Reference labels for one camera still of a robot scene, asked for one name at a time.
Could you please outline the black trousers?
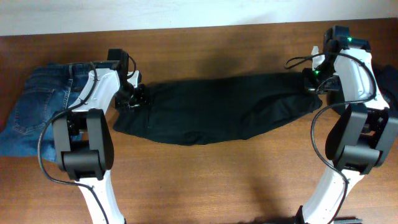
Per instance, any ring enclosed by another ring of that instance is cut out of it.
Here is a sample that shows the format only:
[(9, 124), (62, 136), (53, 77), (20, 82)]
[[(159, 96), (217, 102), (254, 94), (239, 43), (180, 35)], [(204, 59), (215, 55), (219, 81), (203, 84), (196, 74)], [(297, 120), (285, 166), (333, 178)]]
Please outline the black trousers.
[(247, 140), (322, 106), (301, 73), (179, 80), (148, 88), (147, 103), (121, 111), (115, 131), (182, 146)]

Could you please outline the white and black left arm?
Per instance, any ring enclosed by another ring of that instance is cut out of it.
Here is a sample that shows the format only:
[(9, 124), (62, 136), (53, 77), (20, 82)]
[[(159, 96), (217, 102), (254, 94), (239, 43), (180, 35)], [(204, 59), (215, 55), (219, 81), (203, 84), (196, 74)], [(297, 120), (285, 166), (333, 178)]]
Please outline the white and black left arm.
[(69, 180), (58, 180), (42, 161), (44, 133), (38, 140), (39, 166), (51, 182), (80, 189), (93, 223), (125, 223), (111, 182), (114, 147), (105, 114), (110, 105), (131, 111), (147, 103), (138, 70), (129, 71), (133, 58), (123, 49), (109, 49), (105, 61), (89, 64), (88, 80), (68, 108), (56, 112), (45, 124), (53, 130), (58, 168)]

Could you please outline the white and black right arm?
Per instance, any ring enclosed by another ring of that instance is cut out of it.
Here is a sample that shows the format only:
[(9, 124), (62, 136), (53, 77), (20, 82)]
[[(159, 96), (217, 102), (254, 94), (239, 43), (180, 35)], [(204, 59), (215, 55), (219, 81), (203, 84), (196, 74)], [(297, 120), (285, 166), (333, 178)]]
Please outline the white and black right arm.
[(397, 137), (397, 115), (390, 109), (376, 83), (367, 40), (356, 39), (348, 27), (333, 26), (323, 38), (323, 50), (314, 47), (301, 62), (312, 62), (303, 70), (307, 91), (340, 94), (313, 118), (310, 138), (315, 145), (317, 119), (328, 109), (343, 112), (325, 143), (326, 165), (310, 199), (297, 211), (294, 223), (341, 223), (337, 215), (352, 188), (381, 166)]

